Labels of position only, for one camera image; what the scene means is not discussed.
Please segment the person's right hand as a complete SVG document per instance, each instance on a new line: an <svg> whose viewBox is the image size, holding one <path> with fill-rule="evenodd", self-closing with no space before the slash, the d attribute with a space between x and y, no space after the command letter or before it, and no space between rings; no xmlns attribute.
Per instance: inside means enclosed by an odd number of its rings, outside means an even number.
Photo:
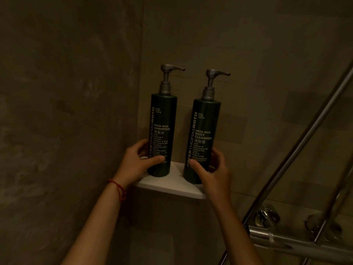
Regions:
<svg viewBox="0 0 353 265"><path fill-rule="evenodd" d="M202 182L204 192L214 207L231 206L231 174L227 168L223 153L216 148L212 149L211 166L214 168L209 182Z"/></svg>

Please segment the dark green pump bottle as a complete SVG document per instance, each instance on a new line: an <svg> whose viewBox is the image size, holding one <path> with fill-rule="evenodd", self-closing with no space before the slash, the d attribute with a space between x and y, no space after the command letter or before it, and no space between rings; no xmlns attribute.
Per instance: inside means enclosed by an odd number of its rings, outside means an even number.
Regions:
<svg viewBox="0 0 353 265"><path fill-rule="evenodd" d="M207 86L201 98L193 101L191 123L188 133L183 178L192 184L201 184L201 179L188 163L189 159L198 161L202 168L208 170L214 144L221 102L215 100L214 79L219 75L230 76L230 73L218 70L206 70Z"/></svg>
<svg viewBox="0 0 353 265"><path fill-rule="evenodd" d="M169 74L173 70L185 71L181 67L161 65L163 80L159 92L151 95L148 157L165 157L162 163L148 168L148 174L154 177L165 177L170 173L178 101L178 98L171 94L169 82Z"/></svg>

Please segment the person's right forearm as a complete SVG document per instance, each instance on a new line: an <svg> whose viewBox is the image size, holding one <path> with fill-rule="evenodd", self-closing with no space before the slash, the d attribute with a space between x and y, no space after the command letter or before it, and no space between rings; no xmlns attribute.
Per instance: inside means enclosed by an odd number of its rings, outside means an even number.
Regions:
<svg viewBox="0 0 353 265"><path fill-rule="evenodd" d="M231 200L210 198L226 246L230 265L264 265Z"/></svg>

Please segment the chrome shower mixer bar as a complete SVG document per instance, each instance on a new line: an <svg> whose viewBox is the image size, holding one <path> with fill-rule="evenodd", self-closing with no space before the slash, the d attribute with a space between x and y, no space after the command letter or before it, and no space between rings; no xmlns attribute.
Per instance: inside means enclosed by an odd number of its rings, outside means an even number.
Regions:
<svg viewBox="0 0 353 265"><path fill-rule="evenodd" d="M249 226L255 246L321 262L353 265L353 247L324 241L320 245L298 237L281 234L276 230Z"/></svg>

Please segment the white corner shelf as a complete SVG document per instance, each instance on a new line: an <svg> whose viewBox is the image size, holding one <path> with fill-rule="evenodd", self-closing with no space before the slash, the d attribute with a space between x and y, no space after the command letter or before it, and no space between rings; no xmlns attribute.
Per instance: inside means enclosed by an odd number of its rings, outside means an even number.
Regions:
<svg viewBox="0 0 353 265"><path fill-rule="evenodd" d="M134 186L168 194L207 199L202 184L192 184L183 178L184 164L171 162L170 173L164 177L154 177L144 173Z"/></svg>

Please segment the person's left forearm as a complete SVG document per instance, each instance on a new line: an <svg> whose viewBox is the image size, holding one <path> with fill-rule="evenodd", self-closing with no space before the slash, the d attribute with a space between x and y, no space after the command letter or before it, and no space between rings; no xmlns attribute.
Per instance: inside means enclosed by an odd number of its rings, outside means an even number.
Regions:
<svg viewBox="0 0 353 265"><path fill-rule="evenodd" d="M126 188L112 179L60 265L105 265Z"/></svg>

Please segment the chrome wall mount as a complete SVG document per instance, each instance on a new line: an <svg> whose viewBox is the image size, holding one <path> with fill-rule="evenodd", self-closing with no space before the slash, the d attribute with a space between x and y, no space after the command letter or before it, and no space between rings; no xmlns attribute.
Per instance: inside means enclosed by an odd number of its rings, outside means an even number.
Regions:
<svg viewBox="0 0 353 265"><path fill-rule="evenodd" d="M317 214L309 215L307 219L304 221L305 228L307 229L307 231L311 232L313 235L315 234L315 232L319 231L320 220L321 220L321 214L317 213ZM342 226L336 221L333 221L329 225L328 231L325 233L322 240L341 243L343 241Z"/></svg>
<svg viewBox="0 0 353 265"><path fill-rule="evenodd" d="M280 220L280 215L275 209L264 208L258 211L255 217L255 225L268 229L276 229Z"/></svg>

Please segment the person's left hand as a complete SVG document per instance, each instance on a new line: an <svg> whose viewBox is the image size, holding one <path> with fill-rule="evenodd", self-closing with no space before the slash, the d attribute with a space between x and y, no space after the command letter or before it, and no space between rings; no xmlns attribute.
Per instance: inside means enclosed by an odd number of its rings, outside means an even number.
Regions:
<svg viewBox="0 0 353 265"><path fill-rule="evenodd" d="M128 147L113 181L126 188L135 183L146 172L140 170L140 159L148 157L149 140L143 139Z"/></svg>

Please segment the long chrome shower rail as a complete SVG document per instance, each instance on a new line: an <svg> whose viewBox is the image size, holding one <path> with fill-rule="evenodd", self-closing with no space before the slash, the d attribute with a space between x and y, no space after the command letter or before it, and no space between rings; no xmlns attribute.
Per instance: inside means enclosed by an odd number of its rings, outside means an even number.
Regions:
<svg viewBox="0 0 353 265"><path fill-rule="evenodd" d="M317 129L320 127L329 111L333 108L337 100L340 98L342 93L346 90L347 86L353 79L353 60L349 63L347 70L343 73L338 84L334 87L329 97L324 101L322 107L318 110L310 124L307 126L305 131L302 133L298 141L294 144L293 148L289 151L285 159L281 162L279 167L275 170L274 174L264 185L254 202L250 206L249 210L245 214L242 222L249 234L249 226L255 225L255 217L260 211L264 200L268 194L272 191L275 185L279 182L282 176L285 174L287 169L291 166L294 160L298 157L301 151L304 149L306 144L310 141L311 137L315 134ZM321 215L319 231L315 232L311 242L316 245L320 245L324 241L322 240L325 233L328 231L329 225L337 217L341 207L346 201L349 193L353 190L353 154L345 167L340 181L338 182L333 195L329 200L329 203L325 207L323 214ZM304 258L302 265L309 265L309 258Z"/></svg>

